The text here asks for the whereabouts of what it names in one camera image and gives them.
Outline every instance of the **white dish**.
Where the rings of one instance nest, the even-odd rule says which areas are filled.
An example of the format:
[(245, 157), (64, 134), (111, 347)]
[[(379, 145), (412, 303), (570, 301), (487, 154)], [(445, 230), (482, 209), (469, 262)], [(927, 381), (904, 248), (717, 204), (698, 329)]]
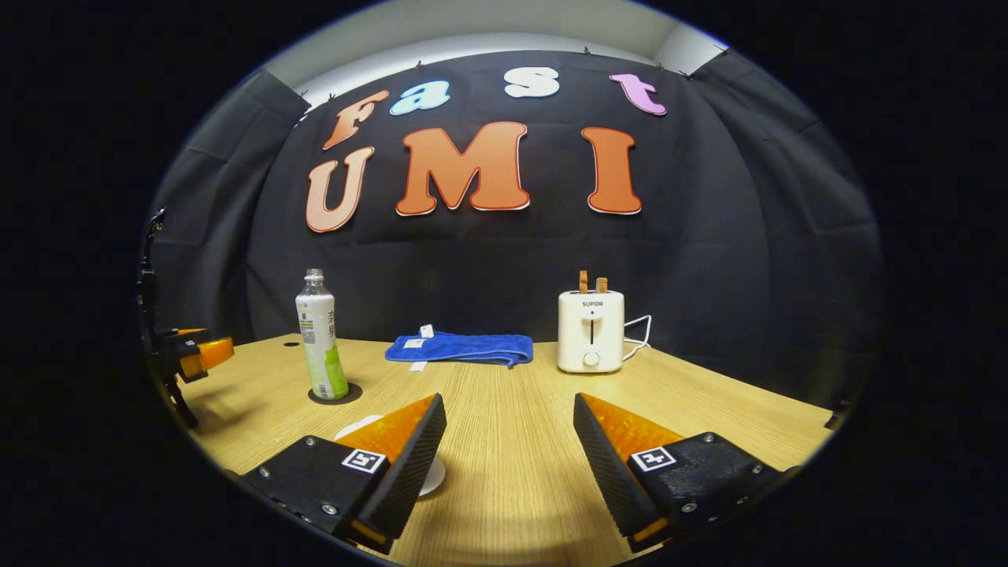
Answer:
[[(340, 433), (336, 434), (334, 441), (339, 441), (341, 437), (349, 435), (350, 433), (353, 433), (368, 424), (373, 424), (383, 417), (384, 416), (368, 416), (355, 424), (350, 424), (341, 429)], [(440, 486), (440, 483), (444, 481), (445, 463), (442, 462), (440, 457), (434, 455), (434, 460), (430, 463), (430, 470), (427, 471), (427, 477), (423, 480), (423, 487), (420, 488), (420, 495), (425, 496), (429, 494), (434, 490), (434, 488)]]

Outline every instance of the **letter m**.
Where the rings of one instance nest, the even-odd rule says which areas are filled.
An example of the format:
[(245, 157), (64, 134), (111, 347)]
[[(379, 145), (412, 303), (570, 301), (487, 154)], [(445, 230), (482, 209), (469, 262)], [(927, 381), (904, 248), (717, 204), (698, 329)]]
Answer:
[(402, 138), (409, 148), (406, 195), (395, 210), (403, 216), (425, 215), (437, 202), (428, 191), (432, 179), (442, 201), (458, 209), (476, 174), (480, 182), (469, 199), (474, 209), (501, 211), (524, 209), (528, 194), (518, 178), (518, 140), (528, 128), (517, 122), (493, 122), (480, 128), (465, 153), (440, 128), (417, 130)]

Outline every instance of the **folded blue towel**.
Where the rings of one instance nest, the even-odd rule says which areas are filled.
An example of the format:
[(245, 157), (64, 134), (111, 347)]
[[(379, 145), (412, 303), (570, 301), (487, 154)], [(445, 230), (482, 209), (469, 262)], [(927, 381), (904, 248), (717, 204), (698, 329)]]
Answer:
[[(407, 341), (423, 343), (416, 348), (406, 348)], [(511, 368), (532, 360), (532, 339), (525, 335), (453, 335), (435, 331), (429, 339), (419, 335), (399, 337), (385, 351), (385, 359), (399, 362), (464, 360)]]

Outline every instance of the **toaster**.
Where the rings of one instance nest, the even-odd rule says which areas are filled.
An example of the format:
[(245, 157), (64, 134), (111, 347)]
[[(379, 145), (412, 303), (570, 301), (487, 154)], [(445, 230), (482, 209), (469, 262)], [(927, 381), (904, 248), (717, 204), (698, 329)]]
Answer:
[(612, 372), (623, 365), (623, 294), (599, 277), (588, 290), (581, 272), (580, 289), (558, 298), (557, 360), (561, 370), (578, 373)]

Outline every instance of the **tabletop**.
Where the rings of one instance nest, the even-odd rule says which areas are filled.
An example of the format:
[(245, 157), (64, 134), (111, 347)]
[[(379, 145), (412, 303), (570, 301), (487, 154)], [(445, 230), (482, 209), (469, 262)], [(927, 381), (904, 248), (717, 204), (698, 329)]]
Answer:
[(339, 406), (308, 399), (300, 335), (235, 347), (209, 377), (179, 384), (200, 420), (192, 435), (221, 467), (244, 474), (305, 435), (332, 440), (367, 416), (438, 392), (445, 481), (417, 501), (384, 557), (410, 566), (602, 567), (641, 554), (619, 535), (592, 476), (573, 425), (576, 393), (685, 437), (716, 432), (778, 470), (804, 463), (831, 434), (829, 410), (651, 348), (609, 374), (559, 370), (555, 342), (535, 343), (533, 360), (511, 369), (437, 361), (415, 372), (385, 360), (390, 344), (338, 340), (347, 378), (364, 390)]

